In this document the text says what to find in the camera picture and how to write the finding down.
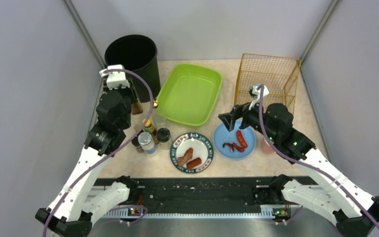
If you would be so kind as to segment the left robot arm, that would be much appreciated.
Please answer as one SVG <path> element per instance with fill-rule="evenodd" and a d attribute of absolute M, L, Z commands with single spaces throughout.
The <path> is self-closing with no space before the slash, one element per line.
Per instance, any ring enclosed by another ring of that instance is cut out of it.
<path fill-rule="evenodd" d="M 87 134 L 74 170 L 55 200 L 35 215 L 44 225 L 42 236 L 86 237 L 107 212 L 137 193 L 137 181 L 121 176 L 94 198 L 87 198 L 103 168 L 125 147 L 124 131 L 131 125 L 134 101 L 129 87 L 103 92 L 96 108 L 98 121 Z"/>

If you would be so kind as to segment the clear glass bottle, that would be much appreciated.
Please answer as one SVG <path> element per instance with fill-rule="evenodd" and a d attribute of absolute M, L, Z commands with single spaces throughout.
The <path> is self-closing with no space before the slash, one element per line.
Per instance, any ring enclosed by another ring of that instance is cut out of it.
<path fill-rule="evenodd" d="M 164 128 L 167 126 L 163 108 L 160 106 L 157 99 L 154 99 L 153 101 L 152 121 L 157 129 Z"/>

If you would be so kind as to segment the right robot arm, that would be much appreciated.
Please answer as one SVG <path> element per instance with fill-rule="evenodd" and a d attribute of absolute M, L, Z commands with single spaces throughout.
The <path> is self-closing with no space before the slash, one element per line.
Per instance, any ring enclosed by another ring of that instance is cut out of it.
<path fill-rule="evenodd" d="M 321 191 L 286 175 L 277 176 L 270 187 L 277 200 L 297 203 L 324 217 L 344 237 L 367 237 L 379 230 L 379 196 L 354 184 L 333 166 L 316 145 L 293 127 L 293 115 L 281 103 L 264 109 L 261 104 L 236 105 L 219 115 L 228 131 L 252 128 L 263 135 L 275 152 L 308 175 Z"/>

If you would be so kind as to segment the glass bottle with brown sauce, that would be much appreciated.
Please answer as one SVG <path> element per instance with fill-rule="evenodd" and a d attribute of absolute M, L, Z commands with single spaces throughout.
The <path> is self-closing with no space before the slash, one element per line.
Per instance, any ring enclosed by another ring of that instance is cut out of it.
<path fill-rule="evenodd" d="M 139 115 L 143 113 L 143 107 L 136 94 L 133 94 L 131 103 L 131 115 Z"/>

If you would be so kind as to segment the yellow cap sauce bottle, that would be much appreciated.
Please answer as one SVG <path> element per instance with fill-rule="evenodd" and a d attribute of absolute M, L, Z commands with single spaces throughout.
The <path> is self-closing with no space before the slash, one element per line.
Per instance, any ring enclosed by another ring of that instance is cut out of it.
<path fill-rule="evenodd" d="M 145 132 L 150 133 L 153 137 L 154 143 L 158 144 L 157 129 L 150 119 L 145 122 Z"/>

